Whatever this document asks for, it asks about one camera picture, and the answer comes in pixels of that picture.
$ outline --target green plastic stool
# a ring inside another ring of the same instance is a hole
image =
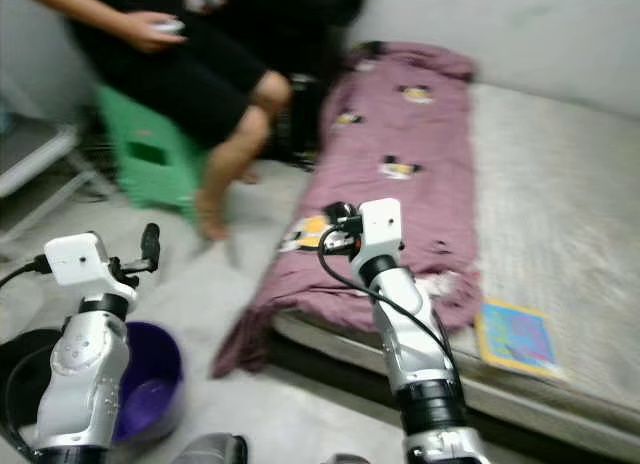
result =
[[[177,207],[196,222],[194,194],[206,152],[171,120],[113,88],[98,99],[118,163],[118,182],[134,206]]]

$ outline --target wall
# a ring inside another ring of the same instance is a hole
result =
[[[368,0],[352,41],[474,57],[484,82],[640,116],[640,0]]]
[[[0,89],[18,111],[71,121],[93,77],[60,17],[31,0],[0,0]]]

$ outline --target white mattress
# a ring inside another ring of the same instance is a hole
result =
[[[547,313],[566,370],[488,368],[454,338],[472,407],[640,463],[640,122],[474,85],[483,288]],[[384,373],[379,351],[278,317],[285,336]]]

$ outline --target gray floor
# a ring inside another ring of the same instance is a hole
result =
[[[185,358],[188,406],[169,438],[146,448],[119,449],[113,463],[168,463],[198,435],[217,431],[247,436],[256,464],[320,463],[334,452],[360,454],[378,464],[402,462],[398,416],[387,408],[277,368],[256,376],[236,372],[208,379],[214,351],[251,299],[308,180],[301,171],[278,163],[261,163],[259,170],[263,184],[233,188],[233,238],[228,243],[203,243],[179,216],[133,210],[122,198],[69,202],[21,239],[28,257],[41,252],[48,239],[91,229],[112,255],[133,259],[145,223],[160,225],[161,269],[143,277],[139,306],[130,320],[161,324],[175,336]],[[3,225],[49,185],[45,181],[3,203]],[[0,265],[0,275],[15,264]],[[17,279],[0,300],[0,340],[26,328],[58,326],[72,309],[50,277]],[[488,447],[494,464],[536,462]],[[23,461],[0,441],[0,462]]]

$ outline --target bare foot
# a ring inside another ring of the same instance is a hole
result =
[[[198,191],[195,199],[198,211],[200,232],[212,241],[224,241],[229,237],[229,230],[224,224],[218,205],[204,191]]]
[[[245,184],[258,184],[260,182],[260,176],[256,171],[244,171],[242,176],[240,176],[240,181]]]

